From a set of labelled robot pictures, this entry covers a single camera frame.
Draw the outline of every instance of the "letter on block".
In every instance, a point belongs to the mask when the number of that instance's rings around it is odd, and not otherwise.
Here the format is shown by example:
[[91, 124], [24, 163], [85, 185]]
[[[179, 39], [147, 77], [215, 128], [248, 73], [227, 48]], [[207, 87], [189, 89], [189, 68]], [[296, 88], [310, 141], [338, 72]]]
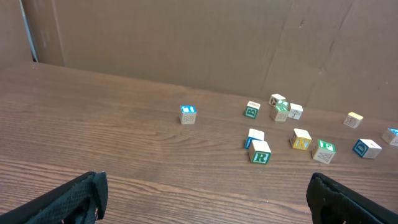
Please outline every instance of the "letter on block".
[[300, 119], [301, 114], [303, 114], [303, 107], [301, 105], [297, 105], [294, 103], [291, 103], [289, 105], [289, 115], [288, 117], [293, 118], [293, 119]]
[[249, 129], [249, 136], [248, 139], [246, 140], [246, 143], [244, 144], [245, 149], [249, 149], [251, 145], [252, 140], [264, 140], [264, 133], [262, 131], [258, 131], [256, 129]]
[[335, 145], [322, 140], [318, 140], [318, 146], [312, 151], [312, 159], [329, 164], [336, 154]]
[[275, 121], [286, 121], [289, 111], [283, 106], [274, 106], [271, 110], [270, 117]]
[[398, 146], [398, 129], [389, 128], [381, 137], [391, 146]]
[[244, 115], [249, 118], [255, 119], [257, 117], [259, 109], [260, 109], [259, 103], [249, 101], [246, 110], [244, 111]]
[[271, 149], [265, 141], [253, 140], [248, 150], [250, 161], [266, 165], [271, 158]]
[[310, 133], [306, 130], [294, 129], [293, 136], [289, 139], [290, 144], [295, 149], [307, 150], [311, 144]]
[[354, 152], [362, 158], [368, 159], [375, 159], [381, 150], [382, 148], [370, 139], [360, 139], [354, 146]]
[[278, 100], [275, 106], [283, 106], [287, 109], [289, 107], [289, 102], [284, 100]]
[[269, 98], [268, 104], [271, 106], [275, 106], [278, 100], [286, 100], [286, 98], [284, 98], [279, 94], [272, 94], [271, 97]]
[[347, 118], [345, 119], [344, 124], [349, 127], [356, 128], [359, 126], [362, 120], [363, 117], [361, 115], [358, 115], [354, 112], [350, 112]]
[[182, 105], [180, 113], [180, 121], [182, 124], [195, 124], [197, 118], [197, 110], [193, 105]]

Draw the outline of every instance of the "brown wall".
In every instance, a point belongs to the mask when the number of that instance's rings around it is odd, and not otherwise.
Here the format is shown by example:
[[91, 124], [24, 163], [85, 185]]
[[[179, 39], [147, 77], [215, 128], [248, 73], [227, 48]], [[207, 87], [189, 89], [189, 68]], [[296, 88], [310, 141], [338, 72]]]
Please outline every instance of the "brown wall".
[[42, 62], [398, 119], [395, 0], [25, 3]]
[[0, 0], [0, 69], [32, 61], [21, 6], [18, 0]]

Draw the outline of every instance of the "toy block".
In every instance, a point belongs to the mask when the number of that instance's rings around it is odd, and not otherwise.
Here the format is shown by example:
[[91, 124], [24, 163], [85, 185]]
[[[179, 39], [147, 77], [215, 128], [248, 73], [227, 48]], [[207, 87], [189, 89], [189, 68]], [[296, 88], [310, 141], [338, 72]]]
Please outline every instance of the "toy block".
[[288, 108], [289, 107], [289, 102], [287, 102], [287, 101], [284, 101], [284, 100], [278, 100], [277, 102], [276, 102], [276, 105], [275, 106], [283, 106], [284, 108]]
[[248, 150], [250, 161], [266, 165], [271, 158], [271, 149], [266, 141], [253, 140]]
[[268, 104], [271, 106], [275, 106], [278, 100], [286, 100], [286, 98], [284, 98], [279, 94], [272, 94], [271, 97], [269, 98]]
[[336, 154], [335, 145], [322, 140], [318, 140], [318, 146], [312, 151], [312, 159], [329, 164]]
[[362, 158], [375, 159], [382, 148], [370, 139], [360, 139], [354, 146], [356, 152]]
[[310, 133], [306, 130], [294, 129], [293, 136], [289, 139], [290, 144], [295, 149], [307, 150], [311, 144]]
[[197, 110], [193, 105], [182, 105], [180, 113], [180, 121], [182, 124], [195, 124], [197, 118]]
[[244, 144], [245, 149], [249, 149], [251, 145], [252, 140], [264, 140], [264, 133], [262, 131], [258, 131], [256, 129], [249, 129], [249, 136], [248, 139], [246, 140], [246, 143]]
[[363, 117], [361, 115], [358, 115], [354, 112], [350, 112], [347, 118], [345, 119], [344, 124], [349, 127], [356, 128], [359, 126], [362, 120]]
[[289, 111], [283, 106], [274, 106], [271, 110], [271, 118], [275, 121], [286, 121]]
[[301, 105], [297, 105], [294, 103], [291, 103], [289, 105], [289, 115], [287, 115], [288, 117], [293, 119], [300, 119], [301, 114], [303, 114], [303, 107]]
[[255, 119], [257, 117], [259, 109], [260, 109], [259, 103], [249, 101], [246, 110], [244, 111], [244, 115], [249, 118]]
[[391, 146], [398, 146], [398, 129], [388, 128], [381, 138]]

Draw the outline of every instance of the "letter cube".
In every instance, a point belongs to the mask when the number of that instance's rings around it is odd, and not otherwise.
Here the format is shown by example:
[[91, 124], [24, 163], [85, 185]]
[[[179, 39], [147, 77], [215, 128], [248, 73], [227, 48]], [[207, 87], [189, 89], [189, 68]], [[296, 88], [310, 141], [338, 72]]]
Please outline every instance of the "letter cube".
[[271, 158], [271, 149], [266, 141], [253, 140], [248, 153], [254, 164], [266, 165]]
[[182, 105], [180, 113], [180, 121], [182, 124], [195, 124], [197, 118], [197, 110], [193, 105]]
[[264, 140], [264, 133], [262, 131], [258, 131], [256, 129], [249, 129], [249, 136], [248, 139], [246, 140], [246, 143], [244, 144], [245, 149], [249, 149], [251, 145], [252, 140]]
[[335, 145], [318, 139], [318, 146], [312, 151], [312, 159], [329, 164], [336, 154]]
[[354, 112], [350, 112], [347, 118], [345, 119], [344, 124], [349, 127], [356, 128], [359, 126], [362, 120], [363, 117], [361, 115], [358, 115]]
[[287, 101], [284, 101], [284, 100], [278, 100], [277, 102], [276, 102], [276, 105], [275, 106], [283, 106], [284, 108], [288, 108], [289, 107], [289, 102], [287, 102]]
[[306, 130], [294, 129], [293, 136], [289, 139], [290, 144], [295, 149], [307, 150], [311, 144], [310, 133]]
[[398, 129], [389, 128], [381, 137], [391, 146], [398, 146]]
[[291, 103], [289, 105], [289, 115], [287, 115], [288, 117], [293, 119], [300, 119], [301, 114], [303, 114], [303, 107], [301, 105], [297, 105], [294, 103]]
[[271, 110], [271, 118], [275, 121], [286, 121], [289, 111], [283, 106], [274, 106]]
[[244, 115], [249, 118], [255, 119], [257, 117], [259, 109], [260, 109], [259, 103], [249, 101], [246, 110], [244, 111]]
[[382, 148], [370, 139], [360, 139], [354, 146], [356, 152], [362, 158], [375, 159]]
[[284, 98], [279, 94], [272, 94], [271, 97], [269, 98], [268, 104], [271, 106], [275, 106], [278, 100], [286, 100], [286, 98]]

